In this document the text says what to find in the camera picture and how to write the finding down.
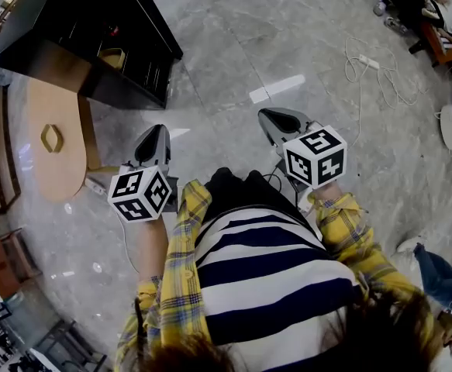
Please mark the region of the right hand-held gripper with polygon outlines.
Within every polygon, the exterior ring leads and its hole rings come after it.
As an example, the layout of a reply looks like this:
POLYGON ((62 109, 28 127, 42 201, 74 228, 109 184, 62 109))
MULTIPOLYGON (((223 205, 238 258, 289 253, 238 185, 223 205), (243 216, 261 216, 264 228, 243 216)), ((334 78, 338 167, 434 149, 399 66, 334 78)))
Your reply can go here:
POLYGON ((332 127, 323 126, 298 135, 312 121, 303 113, 286 108, 263 108, 258 119, 272 146, 280 147, 287 178, 302 191, 317 190, 347 171, 347 142, 332 127))

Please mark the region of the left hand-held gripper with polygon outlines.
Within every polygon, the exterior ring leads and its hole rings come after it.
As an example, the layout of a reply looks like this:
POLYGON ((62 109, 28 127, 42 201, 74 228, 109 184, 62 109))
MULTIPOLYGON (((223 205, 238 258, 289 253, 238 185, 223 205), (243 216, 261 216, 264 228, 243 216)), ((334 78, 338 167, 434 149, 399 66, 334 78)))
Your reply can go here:
POLYGON ((168 174, 171 137, 165 125, 155 125, 136 141, 134 161, 115 168, 107 202, 124 222, 148 222, 178 209, 178 179, 168 174), (142 166, 157 151, 158 163, 142 166))

